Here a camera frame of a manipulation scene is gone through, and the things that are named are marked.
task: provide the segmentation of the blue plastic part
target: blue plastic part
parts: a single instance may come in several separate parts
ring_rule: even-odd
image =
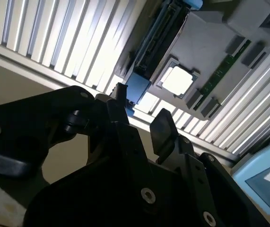
[[[183,0],[183,1],[196,10],[199,10],[203,5],[203,0]]]
[[[134,104],[138,104],[151,85],[151,82],[139,74],[132,72],[125,84],[128,85],[126,98]]]
[[[132,117],[132,116],[134,115],[134,113],[135,113],[135,111],[133,110],[132,107],[126,107],[125,110],[126,110],[126,114],[127,114],[129,117]]]
[[[264,179],[269,172],[270,145],[250,158],[232,177],[242,190],[270,215],[270,182]]]

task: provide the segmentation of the monitor screen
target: monitor screen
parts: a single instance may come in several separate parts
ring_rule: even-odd
[[[270,168],[246,180],[246,183],[270,207],[270,181],[264,179],[270,173]]]

